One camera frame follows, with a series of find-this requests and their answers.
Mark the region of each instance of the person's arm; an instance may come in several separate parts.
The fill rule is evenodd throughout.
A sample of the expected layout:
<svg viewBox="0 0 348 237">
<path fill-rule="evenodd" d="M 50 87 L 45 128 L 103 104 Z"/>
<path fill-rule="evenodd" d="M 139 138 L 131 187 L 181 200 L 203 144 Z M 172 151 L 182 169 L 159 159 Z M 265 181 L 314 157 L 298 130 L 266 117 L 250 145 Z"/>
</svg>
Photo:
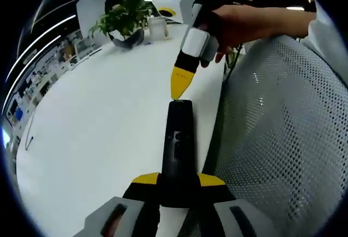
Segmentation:
<svg viewBox="0 0 348 237">
<path fill-rule="evenodd" d="M 264 8 L 264 13 L 268 14 L 270 21 L 274 21 L 272 35 L 288 35 L 294 38 L 306 37 L 308 25 L 316 17 L 316 13 L 285 8 Z"/>
<path fill-rule="evenodd" d="M 288 10 L 286 8 L 255 8 L 246 5 L 224 5 L 214 10 L 221 18 L 219 62 L 230 48 L 256 39 L 275 35 L 303 38 L 308 34 L 308 25 L 316 13 Z"/>
</svg>

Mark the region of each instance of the white desk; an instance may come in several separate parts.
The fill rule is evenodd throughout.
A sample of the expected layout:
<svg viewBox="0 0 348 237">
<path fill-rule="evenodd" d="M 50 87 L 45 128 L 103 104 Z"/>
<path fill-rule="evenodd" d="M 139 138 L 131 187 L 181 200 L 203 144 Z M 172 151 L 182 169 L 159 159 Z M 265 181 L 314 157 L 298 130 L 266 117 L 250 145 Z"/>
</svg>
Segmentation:
<svg viewBox="0 0 348 237">
<path fill-rule="evenodd" d="M 160 172 L 171 71 L 185 26 L 171 39 L 118 52 L 112 43 L 66 72 L 36 109 L 28 151 L 17 154 L 25 207 L 50 237 L 72 236 L 84 219 L 140 174 Z M 194 105 L 203 169 L 221 92 L 223 64 L 199 67 L 183 98 Z M 186 212 L 161 209 L 157 236 L 176 236 Z"/>
</svg>

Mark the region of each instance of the robotic arm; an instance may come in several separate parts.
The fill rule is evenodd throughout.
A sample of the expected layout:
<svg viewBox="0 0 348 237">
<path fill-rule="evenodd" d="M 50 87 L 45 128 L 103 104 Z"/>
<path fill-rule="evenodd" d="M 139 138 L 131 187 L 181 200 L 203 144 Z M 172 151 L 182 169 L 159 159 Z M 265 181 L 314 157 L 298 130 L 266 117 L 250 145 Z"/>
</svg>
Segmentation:
<svg viewBox="0 0 348 237">
<path fill-rule="evenodd" d="M 190 208 L 202 237 L 279 237 L 272 221 L 247 201 L 235 200 L 224 181 L 196 172 L 191 101 L 169 104 L 161 173 L 134 179 L 123 198 L 95 210 L 74 237 L 155 237 L 160 205 Z"/>
<path fill-rule="evenodd" d="M 188 25 L 171 77 L 171 96 L 178 100 L 190 85 L 200 62 L 210 62 L 218 50 L 216 39 L 220 18 L 206 10 L 206 0 L 152 0 L 158 12 L 171 20 Z M 206 31 L 198 29 L 201 23 Z"/>
</svg>

